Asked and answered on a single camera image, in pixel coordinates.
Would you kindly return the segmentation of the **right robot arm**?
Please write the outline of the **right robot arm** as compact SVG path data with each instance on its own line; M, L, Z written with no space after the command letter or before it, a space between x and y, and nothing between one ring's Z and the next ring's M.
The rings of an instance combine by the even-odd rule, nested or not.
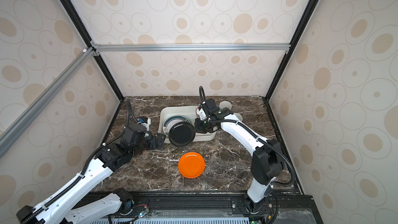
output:
M283 154L278 140L262 137L244 124L229 108L220 108L211 98L201 97L196 115L197 132L212 133L222 129L250 153L253 180L247 190L247 196L251 203L262 202L276 185L289 187L295 183L294 167Z

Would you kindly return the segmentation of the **orange bowl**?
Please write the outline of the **orange bowl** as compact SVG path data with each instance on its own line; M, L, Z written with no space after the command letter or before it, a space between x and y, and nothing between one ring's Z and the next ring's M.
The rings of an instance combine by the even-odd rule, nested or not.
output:
M179 159L178 170L186 178L199 177L205 170L205 160L197 152L188 152Z

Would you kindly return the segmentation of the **black round plate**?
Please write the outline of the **black round plate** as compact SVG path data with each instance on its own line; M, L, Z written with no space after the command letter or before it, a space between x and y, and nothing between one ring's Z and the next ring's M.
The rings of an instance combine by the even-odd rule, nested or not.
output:
M179 122L169 131L169 141L176 147L185 147L195 139L195 127L189 122Z

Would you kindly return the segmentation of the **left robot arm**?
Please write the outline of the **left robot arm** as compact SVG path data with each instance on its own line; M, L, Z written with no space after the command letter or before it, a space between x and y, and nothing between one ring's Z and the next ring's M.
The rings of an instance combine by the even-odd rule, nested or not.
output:
M144 150L163 148L166 135L152 134L148 127L148 123L141 121L126 126L117 138L97 148L86 160L82 171L56 193L36 206L26 205L19 210L18 221L21 224L68 223L67 214L100 182Z

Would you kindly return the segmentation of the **white plate green red rim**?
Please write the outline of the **white plate green red rim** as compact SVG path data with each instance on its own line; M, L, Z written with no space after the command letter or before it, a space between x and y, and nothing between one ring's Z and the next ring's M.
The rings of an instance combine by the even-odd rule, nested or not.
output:
M184 116L184 115L176 115L176 116L169 117L162 125L162 129L163 129L164 134L166 136L168 136L171 128L175 124L180 123L180 122L191 123L191 120L188 117Z

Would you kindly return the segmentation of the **purple mug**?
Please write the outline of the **purple mug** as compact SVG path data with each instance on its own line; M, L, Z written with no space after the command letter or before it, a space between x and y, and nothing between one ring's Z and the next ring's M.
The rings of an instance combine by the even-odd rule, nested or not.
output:
M241 114L239 114L239 113L234 113L234 115L235 115L240 121L243 120L243 117L242 117Z

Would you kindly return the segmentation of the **light blue mug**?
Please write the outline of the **light blue mug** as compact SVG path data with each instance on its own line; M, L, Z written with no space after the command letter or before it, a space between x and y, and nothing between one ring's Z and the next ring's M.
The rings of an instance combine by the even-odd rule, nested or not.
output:
M222 101L222 102L219 103L219 107L221 109L228 108L228 109L231 110L232 109L232 104L229 101Z

